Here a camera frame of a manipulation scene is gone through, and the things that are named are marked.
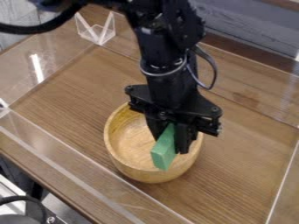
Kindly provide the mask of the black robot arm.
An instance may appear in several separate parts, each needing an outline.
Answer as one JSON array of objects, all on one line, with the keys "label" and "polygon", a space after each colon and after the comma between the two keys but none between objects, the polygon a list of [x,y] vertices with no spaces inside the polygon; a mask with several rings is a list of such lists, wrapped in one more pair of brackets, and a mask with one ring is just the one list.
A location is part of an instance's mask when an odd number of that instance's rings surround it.
[{"label": "black robot arm", "polygon": [[140,49],[144,85],[125,87],[129,107],[144,114],[155,138],[173,126],[173,148],[189,152],[199,132],[220,133],[222,109],[200,94],[212,84],[199,80],[196,58],[215,66],[213,58],[199,47],[205,22],[191,0],[37,0],[41,8],[65,11],[72,4],[99,4],[116,8],[135,33]]}]

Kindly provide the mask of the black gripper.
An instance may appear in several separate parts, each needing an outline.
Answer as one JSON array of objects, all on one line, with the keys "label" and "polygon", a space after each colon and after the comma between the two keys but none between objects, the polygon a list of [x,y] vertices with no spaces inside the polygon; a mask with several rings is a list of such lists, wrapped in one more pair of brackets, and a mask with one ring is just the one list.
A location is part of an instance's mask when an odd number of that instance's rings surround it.
[{"label": "black gripper", "polygon": [[128,85],[129,107],[144,114],[153,139],[175,123],[175,151],[187,154],[197,131],[218,136],[223,111],[199,92],[189,75],[148,77],[143,85]]}]

